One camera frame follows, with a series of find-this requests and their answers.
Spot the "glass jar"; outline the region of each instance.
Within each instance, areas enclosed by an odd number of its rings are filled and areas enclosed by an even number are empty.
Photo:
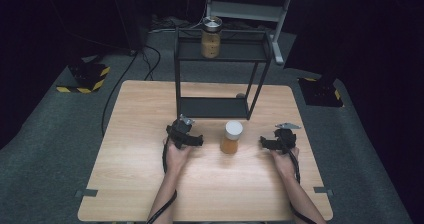
[[[225,154],[234,154],[238,149],[238,139],[243,132],[243,125],[238,121],[229,121],[225,125],[225,135],[220,145]]]
[[[218,17],[203,18],[202,26],[202,56],[214,58],[219,55],[221,48],[222,20]]]

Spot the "forearm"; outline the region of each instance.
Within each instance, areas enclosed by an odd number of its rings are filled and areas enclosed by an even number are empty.
[[[160,209],[165,205],[174,195],[177,182],[178,182],[178,176],[179,173],[168,171],[165,174],[165,177],[163,178],[162,184],[159,188],[159,191],[156,195],[155,201],[153,202],[152,209],[149,213],[148,220]],[[163,223],[172,223],[173,217],[172,217],[172,211],[173,211],[173,204],[169,206],[155,221],[155,224],[163,224]]]
[[[315,204],[312,202],[294,176],[284,177],[282,175],[282,179],[294,209],[315,223],[326,223],[321,213],[316,208]],[[296,223],[304,223],[297,217],[295,217],[295,220]]]

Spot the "wooden table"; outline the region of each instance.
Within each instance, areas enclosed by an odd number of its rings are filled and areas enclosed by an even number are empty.
[[[185,96],[233,97],[243,84],[182,83]],[[82,221],[145,221],[163,178],[162,140],[176,116],[175,83],[126,81],[120,90],[78,217]],[[190,132],[204,144],[190,153],[180,178],[175,221],[292,219],[272,156],[259,137],[273,139],[275,124],[302,125],[291,89],[264,85],[234,155],[220,151],[228,120],[195,119]],[[300,149],[301,185],[326,220],[333,213],[305,129],[293,131]]]

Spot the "black metal shelf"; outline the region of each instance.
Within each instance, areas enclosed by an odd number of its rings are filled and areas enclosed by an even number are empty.
[[[177,116],[184,114],[187,117],[197,118],[249,120],[271,63],[272,45],[269,34],[265,31],[222,30],[219,55],[215,58],[205,58],[201,54],[201,33],[200,29],[176,30],[174,61]],[[181,61],[253,63],[254,67],[244,95],[236,97],[235,93],[234,98],[182,97]],[[247,98],[260,63],[265,64],[265,68],[249,108]]]

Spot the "yellow and black striped tape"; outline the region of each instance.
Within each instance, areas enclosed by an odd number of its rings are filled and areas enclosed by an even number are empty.
[[[102,87],[102,85],[103,85],[103,83],[106,79],[106,75],[109,73],[109,71],[110,71],[110,67],[106,67],[105,69],[103,69],[102,72],[100,73],[98,81],[94,83],[92,88],[72,87],[72,86],[56,86],[56,90],[59,91],[59,92],[63,92],[63,93],[73,92],[73,93],[88,94],[88,93],[96,92],[100,89],[100,87]]]
[[[313,78],[304,78],[307,81],[317,81],[317,79],[313,79]],[[337,100],[340,100],[340,93],[339,91],[337,91],[337,89],[334,91],[334,95],[336,96]]]

